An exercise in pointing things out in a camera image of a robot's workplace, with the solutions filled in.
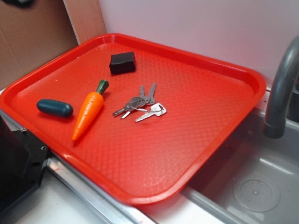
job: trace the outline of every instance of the key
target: key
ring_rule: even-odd
[[[124,112],[130,112],[130,111],[134,110],[134,108],[143,107],[145,104],[146,104],[145,99],[143,99],[141,97],[133,97],[130,99],[129,102],[127,102],[125,104],[125,106],[123,108],[121,108],[118,111],[115,111],[114,113],[112,113],[112,115],[114,117],[116,117]]]
[[[145,99],[147,105],[154,104],[156,102],[156,100],[154,98],[155,90],[156,90],[156,83],[153,83],[153,85],[151,86],[151,88],[149,90],[149,94],[146,96],[144,93],[144,86],[142,85],[142,86],[140,86],[139,96],[141,98]]]
[[[146,112],[144,115],[137,118],[135,120],[135,122],[138,122],[138,121],[144,120],[146,118],[149,118],[152,115],[161,116],[161,115],[165,114],[166,112],[167,112],[166,108],[162,104],[157,103],[157,104],[154,104],[153,106],[150,107],[149,112]]]
[[[146,101],[145,99],[141,98],[141,97],[133,97],[129,103],[129,107],[131,108],[130,110],[128,110],[122,117],[121,119],[126,118],[133,110],[138,109],[143,107],[144,105],[146,105]]]

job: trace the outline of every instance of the red tray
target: red tray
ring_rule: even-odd
[[[112,54],[133,51],[136,71],[111,75]],[[110,86],[104,106],[72,142],[86,95],[101,79]],[[143,112],[113,117],[144,85],[167,113],[140,122]],[[121,34],[96,37],[5,89],[1,109],[51,150],[115,198],[148,204],[179,192],[265,93],[250,69]],[[71,104],[68,119],[43,114],[42,98]]]

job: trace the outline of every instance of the sink drain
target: sink drain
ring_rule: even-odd
[[[234,185],[234,196],[242,207],[255,212],[269,211],[280,200],[277,185],[261,175],[248,175],[239,179]]]

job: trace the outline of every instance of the toy carrot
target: toy carrot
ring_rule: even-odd
[[[102,94],[108,86],[109,82],[107,80],[101,80],[96,92],[90,92],[85,98],[79,111],[75,129],[71,137],[73,141],[76,141],[83,134],[99,113],[104,104]]]

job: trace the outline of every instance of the faucet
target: faucet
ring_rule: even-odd
[[[277,70],[263,123],[264,135],[282,137],[286,118],[299,122],[299,35],[290,43]]]

